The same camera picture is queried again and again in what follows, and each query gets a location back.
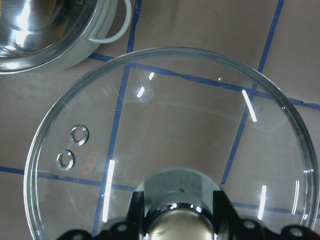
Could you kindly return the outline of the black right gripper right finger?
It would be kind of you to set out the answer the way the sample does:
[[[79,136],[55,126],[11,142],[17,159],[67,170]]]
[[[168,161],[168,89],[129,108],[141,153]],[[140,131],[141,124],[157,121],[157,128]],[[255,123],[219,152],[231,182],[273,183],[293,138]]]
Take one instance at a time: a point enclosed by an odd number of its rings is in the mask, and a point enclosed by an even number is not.
[[[212,226],[219,234],[226,234],[228,240],[264,240],[262,226],[248,217],[241,218],[224,191],[214,190],[212,194]]]

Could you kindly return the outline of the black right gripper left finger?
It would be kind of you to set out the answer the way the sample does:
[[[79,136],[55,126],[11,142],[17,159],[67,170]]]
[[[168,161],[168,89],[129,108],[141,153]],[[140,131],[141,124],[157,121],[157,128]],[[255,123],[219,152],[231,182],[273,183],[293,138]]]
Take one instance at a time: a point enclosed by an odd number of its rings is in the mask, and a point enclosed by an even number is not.
[[[144,235],[145,196],[134,191],[126,216],[116,217],[103,224],[100,240],[141,240]]]

